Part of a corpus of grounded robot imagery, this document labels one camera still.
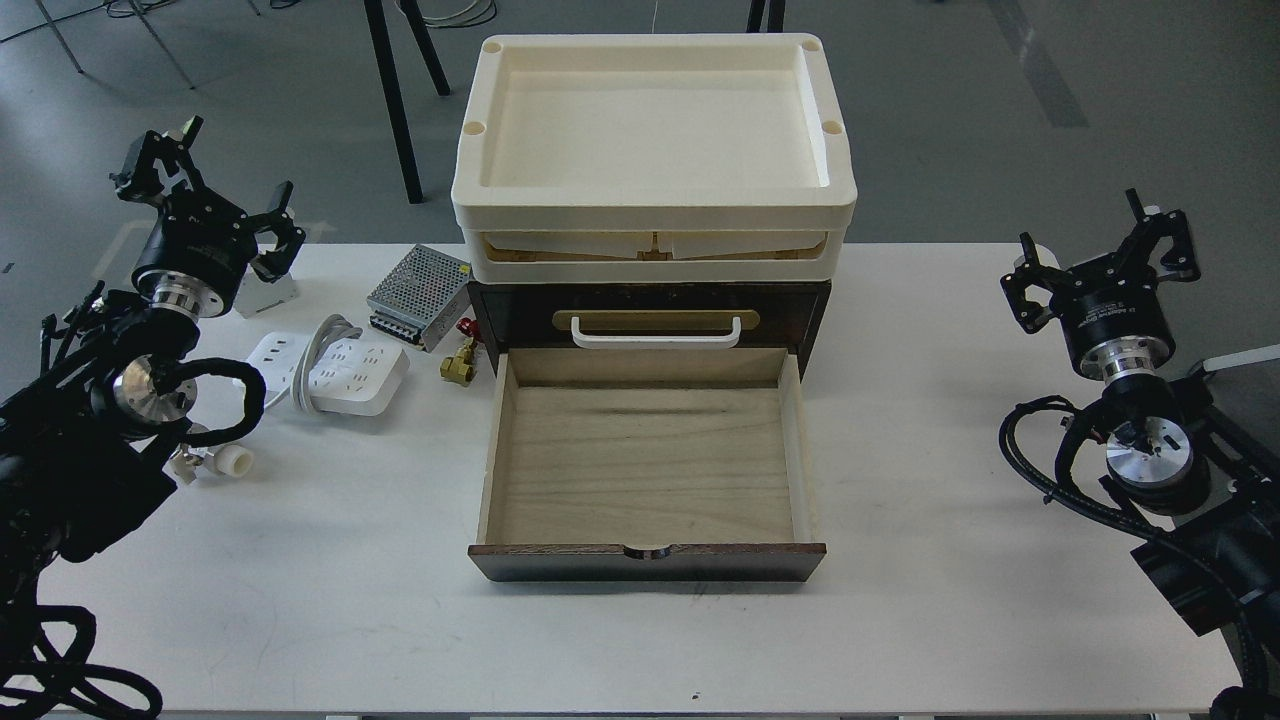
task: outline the drawer front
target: drawer front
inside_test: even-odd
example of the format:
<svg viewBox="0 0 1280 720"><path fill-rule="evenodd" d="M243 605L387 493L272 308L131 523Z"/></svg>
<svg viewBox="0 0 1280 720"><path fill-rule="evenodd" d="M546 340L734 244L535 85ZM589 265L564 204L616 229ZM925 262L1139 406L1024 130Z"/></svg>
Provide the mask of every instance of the drawer front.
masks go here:
<svg viewBox="0 0 1280 720"><path fill-rule="evenodd" d="M644 551L621 544L474 544L467 551L480 571L498 583L803 583L826 553L823 543L673 544Z"/></svg>
<svg viewBox="0 0 1280 720"><path fill-rule="evenodd" d="M494 369L498 356L512 347L571 347L570 332L562 328L564 316L573 310L744 310L753 311L754 316L744 323L737 345L786 347L796 354L803 375L831 296L831 282L471 283L468 292ZM687 327L671 329L689 331Z"/></svg>

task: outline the gray floor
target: gray floor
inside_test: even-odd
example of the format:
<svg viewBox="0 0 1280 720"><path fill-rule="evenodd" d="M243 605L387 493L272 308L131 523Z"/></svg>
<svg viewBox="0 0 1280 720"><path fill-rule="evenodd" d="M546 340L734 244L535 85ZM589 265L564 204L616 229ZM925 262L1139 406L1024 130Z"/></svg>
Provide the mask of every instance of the gray floor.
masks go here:
<svg viewBox="0 0 1280 720"><path fill-rule="evenodd" d="M61 15L96 3L46 4ZM152 215L118 201L106 176L142 131L204 115L195 156L206 181L251 210L294 181L312 242L456 242L448 190L483 38L733 32L748 6L499 0L493 23L434 33L456 91L445 99L389 8L429 196L411 206L360 3L257 4L262 17L239 0L148 15L196 90L134 19L60 26L84 76L47 29L0 45L0 397L36 370L40 316L96 277L125 284ZM463 3L421 4L443 14ZM40 22L35 3L3 8L0 36ZM1180 346L1170 370L1280 342L1275 3L791 0L787 29L823 38L850 128L861 196L849 242L1012 242L1030 231L1074 263L1115 249L1134 186L1187 210L1204 272L1161 293ZM909 279L922 302L948 301L929 295L929 278Z"/></svg>

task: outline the open drawer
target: open drawer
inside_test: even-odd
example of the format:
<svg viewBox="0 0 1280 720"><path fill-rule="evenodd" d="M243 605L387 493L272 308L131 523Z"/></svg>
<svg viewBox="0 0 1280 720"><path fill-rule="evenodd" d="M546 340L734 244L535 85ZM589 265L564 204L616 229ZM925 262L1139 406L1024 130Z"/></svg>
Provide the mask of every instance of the open drawer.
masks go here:
<svg viewBox="0 0 1280 720"><path fill-rule="evenodd" d="M492 580L803 582L826 553L783 348L513 348L494 405Z"/></svg>

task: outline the black table leg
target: black table leg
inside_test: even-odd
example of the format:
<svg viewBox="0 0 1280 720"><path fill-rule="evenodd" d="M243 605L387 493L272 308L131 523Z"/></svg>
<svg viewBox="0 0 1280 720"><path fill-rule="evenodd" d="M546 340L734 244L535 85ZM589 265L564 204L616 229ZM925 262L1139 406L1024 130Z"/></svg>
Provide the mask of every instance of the black table leg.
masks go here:
<svg viewBox="0 0 1280 720"><path fill-rule="evenodd" d="M765 32L782 32L782 17L787 12L787 0L769 0L769 24Z"/></svg>
<svg viewBox="0 0 1280 720"><path fill-rule="evenodd" d="M746 13L746 32L760 32L763 19L764 0L751 0L751 9Z"/></svg>
<svg viewBox="0 0 1280 720"><path fill-rule="evenodd" d="M416 205L422 201L422 181L417 176L413 140L408 135L408 118L404 117L404 99L401 96L399 77L396 74L392 41L387 35L383 0L365 0L365 17L369 19L369 37L374 41L374 58L378 59L378 77L383 81L387 114L392 120L396 154L399 155L401 174L404 176L404 192L410 204Z"/></svg>
<svg viewBox="0 0 1280 720"><path fill-rule="evenodd" d="M422 10L417 6L417 0L403 0L404 17L408 18L408 28L413 32L417 49L422 53L422 61L426 70L431 73L431 82L435 83L435 92L444 97L449 94L449 81L444 77L444 68L440 67L440 58L435 54L435 45L426 32L426 22L422 20Z"/></svg>

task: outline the white power socket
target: white power socket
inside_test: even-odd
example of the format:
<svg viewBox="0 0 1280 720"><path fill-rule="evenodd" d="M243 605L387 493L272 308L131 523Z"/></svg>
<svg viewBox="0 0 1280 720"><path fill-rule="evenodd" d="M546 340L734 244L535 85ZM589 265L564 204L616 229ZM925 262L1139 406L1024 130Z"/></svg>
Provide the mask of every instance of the white power socket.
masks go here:
<svg viewBox="0 0 1280 720"><path fill-rule="evenodd" d="M248 364L262 373L268 391L288 392L310 341L311 336L302 333L268 333ZM307 375L311 404L325 413L378 415L387 410L407 372L408 355L398 342L339 340L316 359Z"/></svg>

